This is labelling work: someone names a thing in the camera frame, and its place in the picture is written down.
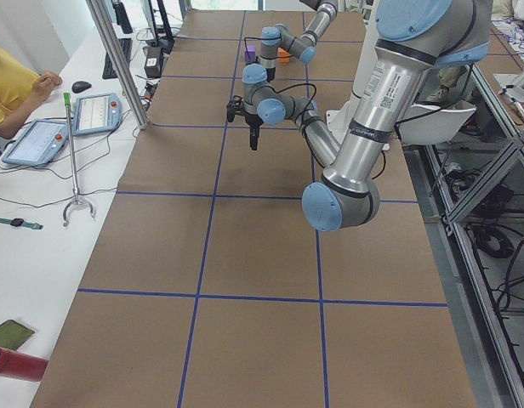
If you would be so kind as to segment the person's hand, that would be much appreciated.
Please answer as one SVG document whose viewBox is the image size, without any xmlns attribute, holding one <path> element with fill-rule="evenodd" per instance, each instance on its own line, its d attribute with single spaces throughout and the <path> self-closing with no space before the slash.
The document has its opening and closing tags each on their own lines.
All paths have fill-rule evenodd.
<svg viewBox="0 0 524 408">
<path fill-rule="evenodd" d="M 48 97 L 62 83 L 63 80 L 58 74 L 52 71 L 45 71 L 36 78 L 31 89 L 36 95 Z"/>
</svg>

